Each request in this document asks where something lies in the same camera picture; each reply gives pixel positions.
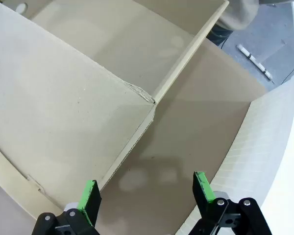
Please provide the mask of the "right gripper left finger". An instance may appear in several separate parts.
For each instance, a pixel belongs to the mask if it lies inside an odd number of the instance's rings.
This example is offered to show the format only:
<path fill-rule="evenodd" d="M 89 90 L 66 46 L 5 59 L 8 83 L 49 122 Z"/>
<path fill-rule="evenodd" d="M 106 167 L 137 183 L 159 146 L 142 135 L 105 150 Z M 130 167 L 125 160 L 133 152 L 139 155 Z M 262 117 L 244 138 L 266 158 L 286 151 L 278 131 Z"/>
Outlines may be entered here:
<path fill-rule="evenodd" d="M 101 195 L 96 180 L 86 183 L 76 208 L 68 209 L 59 216 L 51 212 L 39 215 L 33 235 L 98 235 L 95 224 L 101 204 Z"/>

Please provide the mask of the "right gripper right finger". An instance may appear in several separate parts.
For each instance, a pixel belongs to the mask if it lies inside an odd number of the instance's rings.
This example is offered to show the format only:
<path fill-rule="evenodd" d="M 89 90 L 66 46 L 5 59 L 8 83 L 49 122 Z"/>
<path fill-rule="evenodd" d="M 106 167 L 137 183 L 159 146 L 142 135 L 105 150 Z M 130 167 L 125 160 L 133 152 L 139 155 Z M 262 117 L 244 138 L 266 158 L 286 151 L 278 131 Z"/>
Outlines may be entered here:
<path fill-rule="evenodd" d="M 230 228 L 236 235 L 270 235 L 270 228 L 253 198 L 243 198 L 238 203 L 216 197 L 204 172 L 193 174 L 193 195 L 201 219 L 191 235 L 216 235 L 221 228 Z"/>

